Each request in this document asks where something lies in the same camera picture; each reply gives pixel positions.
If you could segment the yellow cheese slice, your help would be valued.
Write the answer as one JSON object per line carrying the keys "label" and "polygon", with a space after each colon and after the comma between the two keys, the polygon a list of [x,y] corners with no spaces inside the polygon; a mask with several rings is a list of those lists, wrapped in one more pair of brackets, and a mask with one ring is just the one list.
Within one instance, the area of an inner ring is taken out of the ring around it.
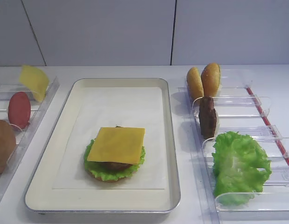
{"label": "yellow cheese slice", "polygon": [[42,102],[45,98],[49,78],[41,69],[23,65],[19,76],[19,82],[26,86],[33,94],[36,101]]}
{"label": "yellow cheese slice", "polygon": [[144,128],[101,127],[87,161],[136,165],[140,161],[144,135]]}

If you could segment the upright meat patty in rack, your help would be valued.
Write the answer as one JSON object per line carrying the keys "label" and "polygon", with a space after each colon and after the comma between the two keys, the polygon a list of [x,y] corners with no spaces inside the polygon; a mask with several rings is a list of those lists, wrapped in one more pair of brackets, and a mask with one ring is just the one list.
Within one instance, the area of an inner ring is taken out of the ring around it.
{"label": "upright meat patty in rack", "polygon": [[204,139],[214,137],[217,127],[217,113],[212,97],[203,97],[199,109],[200,132]]}

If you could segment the meat patty on tray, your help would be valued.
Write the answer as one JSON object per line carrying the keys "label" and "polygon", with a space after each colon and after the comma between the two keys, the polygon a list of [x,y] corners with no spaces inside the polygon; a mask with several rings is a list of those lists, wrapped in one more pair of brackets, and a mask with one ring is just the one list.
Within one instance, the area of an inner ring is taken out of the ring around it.
{"label": "meat patty on tray", "polygon": [[132,164],[126,163],[129,153],[126,147],[129,146],[127,143],[127,134],[122,131],[116,131],[117,128],[110,128],[108,130],[109,140],[106,143],[105,148],[108,149],[108,158],[105,162],[102,162],[102,165],[108,170],[119,171],[131,166]]}

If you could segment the lettuce leaf on tray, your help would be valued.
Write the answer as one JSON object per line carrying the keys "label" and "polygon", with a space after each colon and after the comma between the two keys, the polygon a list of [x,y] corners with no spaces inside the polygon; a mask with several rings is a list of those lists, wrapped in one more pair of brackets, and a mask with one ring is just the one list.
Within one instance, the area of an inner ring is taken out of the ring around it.
{"label": "lettuce leaf on tray", "polygon": [[123,170],[119,170],[119,171],[112,171],[112,170],[108,170],[107,168],[104,168],[103,165],[100,165],[99,162],[90,162],[87,161],[87,157],[90,153],[91,147],[94,144],[95,139],[92,139],[90,141],[90,143],[87,145],[85,152],[84,152],[84,156],[83,156],[83,163],[84,163],[84,169],[86,171],[91,170],[91,171],[97,171],[97,172],[106,172],[106,173],[121,173],[123,175],[129,175],[130,177],[132,177],[132,175],[137,172],[137,170],[139,169],[139,167],[144,163],[145,161],[145,148],[142,147],[142,151],[141,151],[141,155],[140,155],[140,160],[139,160],[139,164],[137,165],[131,165],[127,168],[124,168]]}

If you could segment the lettuce leaf in rack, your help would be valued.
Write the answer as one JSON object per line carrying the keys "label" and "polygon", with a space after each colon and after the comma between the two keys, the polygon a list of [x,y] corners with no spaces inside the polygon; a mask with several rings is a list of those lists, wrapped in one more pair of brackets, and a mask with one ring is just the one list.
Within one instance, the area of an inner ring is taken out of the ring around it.
{"label": "lettuce leaf in rack", "polygon": [[247,203],[262,192],[269,179],[271,161],[250,135],[229,131],[219,134],[213,146],[214,196],[225,206]]}

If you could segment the red tomato slice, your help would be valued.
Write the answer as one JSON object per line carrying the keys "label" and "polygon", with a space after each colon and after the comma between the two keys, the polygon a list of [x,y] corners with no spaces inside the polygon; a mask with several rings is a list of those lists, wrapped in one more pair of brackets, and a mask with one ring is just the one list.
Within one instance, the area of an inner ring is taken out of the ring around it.
{"label": "red tomato slice", "polygon": [[10,124],[25,129],[31,115],[31,104],[27,94],[23,91],[15,93],[8,106],[8,120]]}

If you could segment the white parchment paper sheet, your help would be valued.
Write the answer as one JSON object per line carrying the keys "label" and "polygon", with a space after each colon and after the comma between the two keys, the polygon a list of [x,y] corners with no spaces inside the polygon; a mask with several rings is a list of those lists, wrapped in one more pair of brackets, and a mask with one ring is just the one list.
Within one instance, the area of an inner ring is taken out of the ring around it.
{"label": "white parchment paper sheet", "polygon": [[[162,91],[148,88],[86,88],[60,118],[66,149],[53,184],[55,189],[164,189],[165,133]],[[132,177],[118,182],[94,179],[83,166],[86,146],[101,127],[145,129],[144,163]]]}

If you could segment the left bun half in rack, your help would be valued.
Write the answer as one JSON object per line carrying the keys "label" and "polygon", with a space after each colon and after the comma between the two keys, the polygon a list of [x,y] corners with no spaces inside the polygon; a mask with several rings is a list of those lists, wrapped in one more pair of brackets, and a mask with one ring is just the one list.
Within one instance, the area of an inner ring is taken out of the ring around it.
{"label": "left bun half in rack", "polygon": [[202,80],[197,67],[192,67],[186,76],[186,82],[193,100],[204,96]]}

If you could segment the bun half in rack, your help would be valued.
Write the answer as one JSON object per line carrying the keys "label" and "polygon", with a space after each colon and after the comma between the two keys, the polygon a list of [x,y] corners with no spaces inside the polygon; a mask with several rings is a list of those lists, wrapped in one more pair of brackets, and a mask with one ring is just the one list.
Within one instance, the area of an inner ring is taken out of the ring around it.
{"label": "bun half in rack", "polygon": [[186,76],[186,82],[193,100],[204,96],[202,80],[197,67],[192,67]]}
{"label": "bun half in rack", "polygon": [[201,73],[204,96],[215,97],[220,87],[221,70],[217,63],[208,64]]}

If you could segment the right bun half in rack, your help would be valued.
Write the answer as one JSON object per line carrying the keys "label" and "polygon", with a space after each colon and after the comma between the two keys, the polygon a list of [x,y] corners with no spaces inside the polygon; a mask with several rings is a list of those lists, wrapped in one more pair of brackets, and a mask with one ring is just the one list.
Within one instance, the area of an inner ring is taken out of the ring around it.
{"label": "right bun half in rack", "polygon": [[221,70],[217,63],[208,64],[201,73],[204,96],[215,97],[220,87]]}

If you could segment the bottom bun on tray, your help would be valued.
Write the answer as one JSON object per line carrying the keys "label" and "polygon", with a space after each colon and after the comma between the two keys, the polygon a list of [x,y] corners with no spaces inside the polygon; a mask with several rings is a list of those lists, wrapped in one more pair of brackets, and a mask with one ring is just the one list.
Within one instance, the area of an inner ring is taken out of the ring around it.
{"label": "bottom bun on tray", "polygon": [[130,177],[129,175],[123,175],[121,173],[106,173],[97,171],[87,171],[92,177],[101,182],[118,182],[122,179]]}

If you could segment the clear right dispenser rack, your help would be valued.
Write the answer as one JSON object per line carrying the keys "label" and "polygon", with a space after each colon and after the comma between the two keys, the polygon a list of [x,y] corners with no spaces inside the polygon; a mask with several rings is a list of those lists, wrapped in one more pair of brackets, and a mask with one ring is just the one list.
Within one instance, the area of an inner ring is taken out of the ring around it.
{"label": "clear right dispenser rack", "polygon": [[191,161],[199,195],[201,217],[206,224],[266,223],[269,220],[289,223],[289,134],[268,119],[271,98],[256,94],[248,70],[223,70],[221,88],[214,97],[217,112],[216,135],[235,132],[250,135],[270,161],[271,175],[262,192],[227,192],[213,194],[215,137],[201,135],[199,103],[190,96],[188,84],[179,88],[186,112],[185,124],[191,129]]}

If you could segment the clear left dispenser rack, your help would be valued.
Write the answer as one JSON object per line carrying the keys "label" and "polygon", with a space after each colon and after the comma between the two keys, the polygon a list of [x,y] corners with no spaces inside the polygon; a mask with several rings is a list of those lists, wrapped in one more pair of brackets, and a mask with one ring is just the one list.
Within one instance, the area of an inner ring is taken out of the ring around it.
{"label": "clear left dispenser rack", "polygon": [[12,125],[16,138],[16,148],[8,158],[3,173],[0,174],[0,202],[58,88],[58,78],[50,79],[44,100],[38,102],[34,99],[33,92],[22,84],[0,83],[0,119],[8,122],[8,104],[15,93],[25,92],[31,104],[31,116],[28,125],[23,129]]}

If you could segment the metal baking tray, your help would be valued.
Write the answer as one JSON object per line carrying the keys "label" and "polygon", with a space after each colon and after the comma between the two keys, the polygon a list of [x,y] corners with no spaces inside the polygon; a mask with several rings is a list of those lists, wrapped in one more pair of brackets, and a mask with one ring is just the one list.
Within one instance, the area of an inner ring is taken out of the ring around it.
{"label": "metal baking tray", "polygon": [[[157,87],[162,91],[165,133],[166,187],[164,189],[55,189],[53,184],[66,149],[60,118],[86,88]],[[36,212],[168,213],[180,202],[168,83],[161,78],[85,78],[72,85],[56,125],[29,183],[25,203]]]}

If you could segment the brown bun in left rack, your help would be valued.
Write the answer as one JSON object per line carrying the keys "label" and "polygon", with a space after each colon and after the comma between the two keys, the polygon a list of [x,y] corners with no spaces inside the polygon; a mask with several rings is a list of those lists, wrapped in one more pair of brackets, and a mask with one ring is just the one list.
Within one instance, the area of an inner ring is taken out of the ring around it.
{"label": "brown bun in left rack", "polygon": [[3,173],[7,160],[16,147],[16,138],[12,127],[0,120],[0,174]]}

